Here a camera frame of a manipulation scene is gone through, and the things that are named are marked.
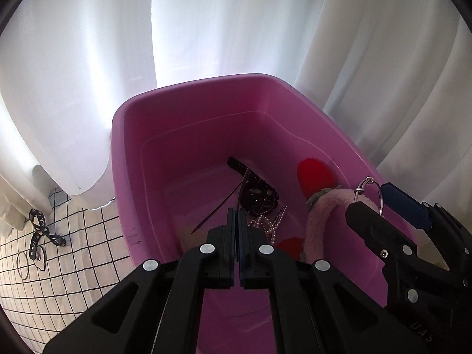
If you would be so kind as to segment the large silver bangle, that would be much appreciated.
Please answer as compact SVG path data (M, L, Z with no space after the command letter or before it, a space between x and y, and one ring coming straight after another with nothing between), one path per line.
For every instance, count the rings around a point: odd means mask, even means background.
M28 263L28 257L26 256L26 253L24 251L18 252L16 259L15 259L15 266L16 266L16 272L19 276L19 278L22 281L25 281L30 272L29 272L29 263Z

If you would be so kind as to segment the white plush charm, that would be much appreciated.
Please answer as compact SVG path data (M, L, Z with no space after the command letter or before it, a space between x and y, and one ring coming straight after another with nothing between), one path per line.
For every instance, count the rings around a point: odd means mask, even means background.
M43 246L38 246L36 250L36 257L34 259L34 266L40 272L46 271L46 250Z

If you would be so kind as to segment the black beaded hair accessory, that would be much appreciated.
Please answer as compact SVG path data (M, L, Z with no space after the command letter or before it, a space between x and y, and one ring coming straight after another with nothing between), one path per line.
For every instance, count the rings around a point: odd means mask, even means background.
M236 158L228 158L227 165L242 176L242 181L194 227L191 234L201 229L236 193L237 203L252 217L265 216L278 207L279 194L273 186Z

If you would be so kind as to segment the pink plastic bin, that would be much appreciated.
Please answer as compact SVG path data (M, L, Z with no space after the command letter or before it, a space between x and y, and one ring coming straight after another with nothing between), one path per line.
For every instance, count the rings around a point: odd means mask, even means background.
M243 74L192 81L140 94L114 115L111 163L122 232L136 265L180 259L226 224L237 193L191 234L241 182L227 165L242 161L273 186L287 207L281 237L300 237L307 208L296 169L318 158L338 182L354 187L378 177L354 143L311 101L284 81ZM329 220L329 263L383 308L382 262L340 211ZM195 353L277 353L269 293L240 284L235 233L234 284L207 289Z

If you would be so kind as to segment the white sheer curtain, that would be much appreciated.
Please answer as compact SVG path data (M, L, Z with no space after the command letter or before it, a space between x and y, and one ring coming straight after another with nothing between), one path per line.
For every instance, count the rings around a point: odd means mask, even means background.
M5 0L1 204L112 195L112 117L147 90L267 73L388 181L471 223L471 29L452 0Z

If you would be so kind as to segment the pink fluffy headband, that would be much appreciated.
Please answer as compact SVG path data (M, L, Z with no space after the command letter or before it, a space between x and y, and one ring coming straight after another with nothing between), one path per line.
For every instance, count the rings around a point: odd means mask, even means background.
M307 200L309 209L305 238L303 242L303 256L307 264L313 264L324 257L324 233L331 213L337 208L346 209L354 202L353 189L323 189L313 194Z

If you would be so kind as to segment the white black grid bedsheet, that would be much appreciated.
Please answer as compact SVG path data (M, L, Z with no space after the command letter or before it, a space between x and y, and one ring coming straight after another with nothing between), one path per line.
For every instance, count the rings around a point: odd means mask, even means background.
M21 231L1 239L1 307L32 353L109 292L134 268L122 234L115 201L83 209L62 190L49 195L53 212L46 224L65 238L58 247L42 238L46 271L28 257L34 227L26 221ZM18 252L28 257L29 276L22 281L15 266Z

